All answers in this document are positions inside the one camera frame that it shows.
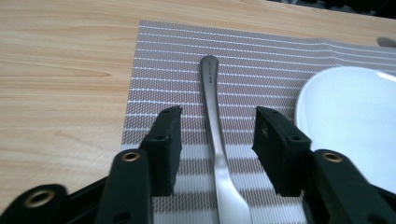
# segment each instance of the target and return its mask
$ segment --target gray woven placemat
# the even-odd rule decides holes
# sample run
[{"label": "gray woven placemat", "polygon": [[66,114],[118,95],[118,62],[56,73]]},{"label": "gray woven placemat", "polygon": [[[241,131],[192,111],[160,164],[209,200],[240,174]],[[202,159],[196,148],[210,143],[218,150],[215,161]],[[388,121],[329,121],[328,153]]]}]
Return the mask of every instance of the gray woven placemat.
[{"label": "gray woven placemat", "polygon": [[254,223],[305,223],[301,199],[275,195],[251,150],[255,106],[292,120],[300,89],[315,73],[348,65],[396,75],[396,49],[141,21],[122,149],[137,147],[161,110],[183,107],[176,194],[153,199],[157,224],[217,223],[198,73],[208,54],[219,58],[219,109],[232,179]]}]

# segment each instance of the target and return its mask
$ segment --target wooden table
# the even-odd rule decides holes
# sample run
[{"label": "wooden table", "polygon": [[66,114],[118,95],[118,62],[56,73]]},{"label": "wooden table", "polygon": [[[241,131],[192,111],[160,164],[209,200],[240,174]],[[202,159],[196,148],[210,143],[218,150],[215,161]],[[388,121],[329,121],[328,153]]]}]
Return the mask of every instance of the wooden table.
[{"label": "wooden table", "polygon": [[264,0],[0,2],[0,211],[37,185],[70,192],[120,150],[140,20],[376,45],[396,21]]}]

